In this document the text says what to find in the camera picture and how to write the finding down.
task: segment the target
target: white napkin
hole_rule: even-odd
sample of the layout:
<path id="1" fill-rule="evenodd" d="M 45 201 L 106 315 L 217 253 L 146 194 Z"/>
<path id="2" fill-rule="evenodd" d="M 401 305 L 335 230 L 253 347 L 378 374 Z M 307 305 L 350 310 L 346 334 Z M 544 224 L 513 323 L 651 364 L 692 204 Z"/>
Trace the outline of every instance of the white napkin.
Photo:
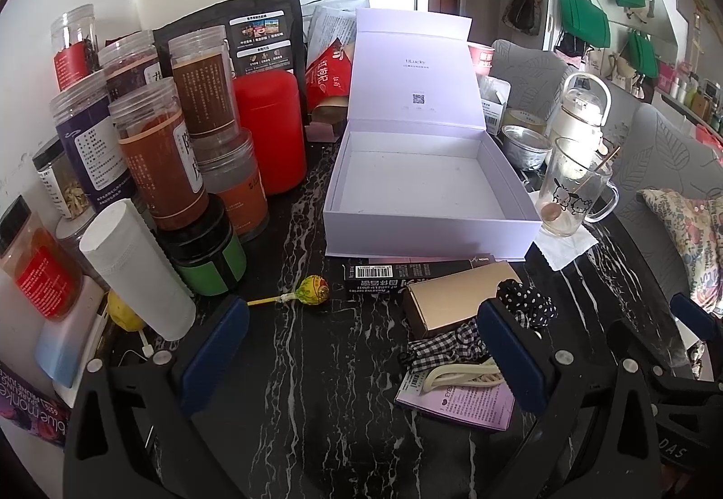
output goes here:
<path id="1" fill-rule="evenodd" d="M 539 194 L 539 191 L 529 194 L 533 203 L 537 203 Z M 534 242 L 545 256 L 545 259 L 547 259 L 552 270 L 565 268 L 575 258 L 598 243 L 595 237 L 582 225 L 576 233 L 568 238 L 560 238 L 540 228 L 540 233 L 537 234 Z"/>

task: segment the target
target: floral cushion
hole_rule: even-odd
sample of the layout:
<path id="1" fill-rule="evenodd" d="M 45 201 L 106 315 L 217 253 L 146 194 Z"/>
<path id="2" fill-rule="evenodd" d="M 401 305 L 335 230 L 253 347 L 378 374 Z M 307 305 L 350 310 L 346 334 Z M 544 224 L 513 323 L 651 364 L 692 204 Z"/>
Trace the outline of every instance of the floral cushion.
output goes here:
<path id="1" fill-rule="evenodd" d="M 723 197 L 686 199 L 671 189 L 638 194 L 663 222 L 681 255 L 690 298 L 706 311 L 723 304 Z"/>

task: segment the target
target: barcode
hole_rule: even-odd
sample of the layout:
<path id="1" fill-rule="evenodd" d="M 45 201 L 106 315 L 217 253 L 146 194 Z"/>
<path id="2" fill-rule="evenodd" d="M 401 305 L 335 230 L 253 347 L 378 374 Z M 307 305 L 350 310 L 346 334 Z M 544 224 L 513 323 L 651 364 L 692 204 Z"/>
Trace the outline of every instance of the barcode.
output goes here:
<path id="1" fill-rule="evenodd" d="M 391 278 L 392 267 L 390 264 L 381 267 L 357 267 L 356 278 Z"/>

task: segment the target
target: red canister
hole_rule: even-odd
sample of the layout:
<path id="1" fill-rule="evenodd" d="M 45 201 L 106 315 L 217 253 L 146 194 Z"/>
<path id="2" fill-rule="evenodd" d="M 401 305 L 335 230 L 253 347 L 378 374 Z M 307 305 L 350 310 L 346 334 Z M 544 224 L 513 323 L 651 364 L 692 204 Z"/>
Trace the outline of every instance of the red canister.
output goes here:
<path id="1" fill-rule="evenodd" d="M 304 180 L 306 154 L 299 87 L 281 69 L 234 79 L 241 125 L 251 130 L 266 195 L 284 193 Z"/>

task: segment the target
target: white cylinder container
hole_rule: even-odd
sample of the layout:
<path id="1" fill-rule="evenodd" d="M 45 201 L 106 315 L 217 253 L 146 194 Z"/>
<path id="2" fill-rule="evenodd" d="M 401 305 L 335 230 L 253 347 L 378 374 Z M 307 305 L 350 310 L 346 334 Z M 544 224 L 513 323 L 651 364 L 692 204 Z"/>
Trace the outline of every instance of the white cylinder container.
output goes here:
<path id="1" fill-rule="evenodd" d="M 196 306 L 130 199 L 100 212 L 80 251 L 107 284 L 165 340 L 186 335 Z"/>

